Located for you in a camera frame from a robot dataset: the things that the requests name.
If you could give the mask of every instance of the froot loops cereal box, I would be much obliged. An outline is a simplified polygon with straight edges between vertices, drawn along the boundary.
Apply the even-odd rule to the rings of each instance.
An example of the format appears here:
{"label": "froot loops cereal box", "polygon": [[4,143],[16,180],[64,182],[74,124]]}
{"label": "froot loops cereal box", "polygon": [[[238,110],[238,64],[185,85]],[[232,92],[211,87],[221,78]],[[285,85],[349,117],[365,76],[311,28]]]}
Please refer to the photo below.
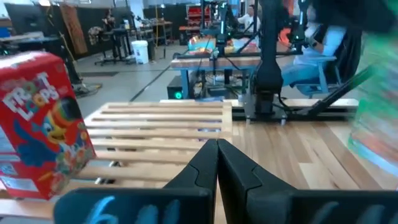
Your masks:
{"label": "froot loops cereal box", "polygon": [[63,60],[0,59],[0,179],[13,197],[50,199],[95,157]]}

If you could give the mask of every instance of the office chair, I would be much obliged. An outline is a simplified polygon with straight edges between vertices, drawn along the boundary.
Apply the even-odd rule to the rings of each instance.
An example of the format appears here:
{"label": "office chair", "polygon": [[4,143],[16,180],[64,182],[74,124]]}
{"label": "office chair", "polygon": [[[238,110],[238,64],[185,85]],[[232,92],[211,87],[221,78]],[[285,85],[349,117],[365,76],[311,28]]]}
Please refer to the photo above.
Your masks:
{"label": "office chair", "polygon": [[309,98],[335,91],[356,73],[362,51],[361,36],[360,30],[348,29],[334,56],[307,56],[318,64],[319,76],[295,82],[293,86]]}

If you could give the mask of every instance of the computer monitor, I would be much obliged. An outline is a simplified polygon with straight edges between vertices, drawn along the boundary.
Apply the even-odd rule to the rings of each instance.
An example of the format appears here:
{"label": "computer monitor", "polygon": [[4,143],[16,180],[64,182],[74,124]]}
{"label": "computer monitor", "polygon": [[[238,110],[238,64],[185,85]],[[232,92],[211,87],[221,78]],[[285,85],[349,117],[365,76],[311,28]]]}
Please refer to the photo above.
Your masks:
{"label": "computer monitor", "polygon": [[16,34],[41,31],[44,35],[49,35],[46,16],[41,6],[9,3],[4,5]]}

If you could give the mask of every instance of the computer tower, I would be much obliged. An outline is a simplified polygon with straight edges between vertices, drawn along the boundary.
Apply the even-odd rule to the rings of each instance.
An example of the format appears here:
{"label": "computer tower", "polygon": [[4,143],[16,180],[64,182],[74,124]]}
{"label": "computer tower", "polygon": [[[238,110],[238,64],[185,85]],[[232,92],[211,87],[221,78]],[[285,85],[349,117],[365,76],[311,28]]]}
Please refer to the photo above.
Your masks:
{"label": "computer tower", "polygon": [[[196,72],[193,72],[189,75],[189,93],[188,96],[190,99],[193,99],[195,97],[195,93],[193,88],[195,87],[195,84],[198,80]],[[167,85],[167,96],[169,97],[170,100],[182,100],[183,99],[183,94],[182,94],[182,82],[181,82],[181,76],[176,75],[173,80]]]}

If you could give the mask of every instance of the standing desk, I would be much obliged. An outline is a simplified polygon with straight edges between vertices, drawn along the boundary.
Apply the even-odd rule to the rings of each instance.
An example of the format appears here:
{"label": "standing desk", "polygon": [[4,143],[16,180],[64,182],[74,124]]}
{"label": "standing desk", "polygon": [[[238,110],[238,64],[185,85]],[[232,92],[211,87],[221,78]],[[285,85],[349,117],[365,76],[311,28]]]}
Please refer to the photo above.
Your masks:
{"label": "standing desk", "polygon": [[[242,70],[242,93],[246,93],[246,79],[249,74],[251,77],[256,71],[261,58],[260,57],[230,57],[235,66]],[[181,74],[183,99],[188,99],[189,95],[189,70],[213,71],[213,62],[208,58],[195,59],[173,59],[171,66],[173,70],[179,70]],[[216,61],[216,70],[237,70],[226,58],[218,58]]]}

